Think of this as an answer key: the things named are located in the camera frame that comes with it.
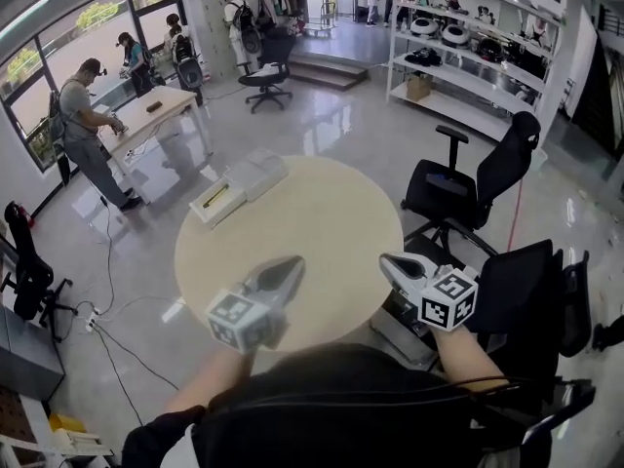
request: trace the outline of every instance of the red cable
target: red cable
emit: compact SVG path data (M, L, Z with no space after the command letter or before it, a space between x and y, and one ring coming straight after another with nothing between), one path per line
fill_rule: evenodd
M516 211L514 212L514 221L511 223L511 232L509 233L509 242L507 243L507 251L511 251L511 244L514 241L514 232L516 231L516 221L518 220L518 212L520 211L520 199L523 196L523 181L520 181L518 187L518 201L516 202Z

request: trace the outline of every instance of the step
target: step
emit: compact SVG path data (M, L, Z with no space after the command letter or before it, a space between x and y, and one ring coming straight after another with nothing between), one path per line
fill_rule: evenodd
M329 87L331 89L340 90L341 92L352 89L366 79L366 77L353 78L323 71L315 67L292 63L289 64L289 69L291 70L291 78L294 80L313 83L321 87Z
M332 60L326 60L323 58L312 58L309 56L293 55L289 59L289 64L296 64L299 66L310 67L310 68L318 69L319 71L339 74L339 75L348 76L351 78L365 79L368 73L367 70L363 67L344 64L342 62L335 62Z

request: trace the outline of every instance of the man with backpack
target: man with backpack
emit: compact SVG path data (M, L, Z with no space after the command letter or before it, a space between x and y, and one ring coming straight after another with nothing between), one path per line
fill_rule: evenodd
M225 25L230 29L230 41L236 54L236 64L239 66L241 74L246 74L245 68L241 65L251 62L251 70L257 70L256 58L248 54L245 42L251 37L257 38L254 25L254 12L244 0L225 0Z
M136 208L140 198L131 198L134 190L122 191L113 178L106 159L99 150L98 127L110 125L123 130L117 118L104 116L93 110L89 87L100 72L99 60L88 58L78 71L69 77L58 94L57 116L51 116L53 138L62 140L65 154L85 174L103 196L122 212Z

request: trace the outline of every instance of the black and white marker cube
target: black and white marker cube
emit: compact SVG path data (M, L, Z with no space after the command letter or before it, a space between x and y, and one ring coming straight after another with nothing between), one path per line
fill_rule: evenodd
M451 332L474 314L477 286L459 269L430 280L420 292L418 320Z
M246 354L276 330L274 311L257 301L221 290L204 312L214 339Z

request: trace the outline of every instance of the white shelving unit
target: white shelving unit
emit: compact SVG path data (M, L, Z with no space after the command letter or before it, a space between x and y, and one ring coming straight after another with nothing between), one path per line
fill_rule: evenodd
M520 9L523 9L541 19L546 20L555 26L561 26L559 21L552 15L540 12L527 6L520 1L516 0L501 0L508 4L514 5ZM405 72L420 71L427 73L434 78L438 78L444 82L453 84L455 87L463 89L463 91L471 93L473 96L485 99L487 102L494 106L498 106L511 114L519 111L535 112L536 106L541 101L541 96L546 92L546 84L544 80L530 74L529 72L519 68L517 65L507 61L501 63L490 62L481 58L478 54L472 52L470 49L457 49L446 45L440 39L421 37L412 35L409 31L402 32L397 30L396 23L396 10L400 7L406 7L415 11L423 11L429 14L433 14L440 17L451 18L463 22L464 25L475 31L481 31L487 35L497 37L501 41L512 41L519 43L525 49L535 54L536 56L546 58L548 61L553 61L555 58L553 54L547 50L541 49L534 44L528 42L523 37L510 33L503 29L500 29L494 25L487 24L486 22L478 19L470 18L463 14L448 11L432 6L419 5L418 2L410 2L408 0L394 0L395 12L393 13L393 25L392 25L392 41L390 46L390 59L388 61L388 81L386 99L400 98L412 102L421 107L426 107L434 112L452 118L459 123L462 123L474 130L481 132L482 134L491 137L495 140L502 140L507 129L510 126L510 116L501 117L495 116L491 112L487 112L484 109L478 107L473 103L469 103L461 99L460 96L453 96L432 90L431 94L419 101L414 102L407 96L407 82L403 82L396 85L394 82L395 68L400 66ZM397 40L402 40L405 46L405 40L408 43L418 44L422 47L430 47L437 50L443 57L443 64L441 66L422 66L419 64L413 64L405 59L408 54L396 55ZM413 47L412 50L419 49L421 47ZM447 63L446 58L448 55L454 55L459 58L460 65L465 60L474 62L479 66L478 74L472 74L461 67L456 67ZM534 104L531 105L528 102L521 100L510 92L504 90L495 83L491 83L488 79L484 78L481 73L484 68L493 70L496 73L509 76L514 80L521 82L522 84L535 90L537 93L537 99Z

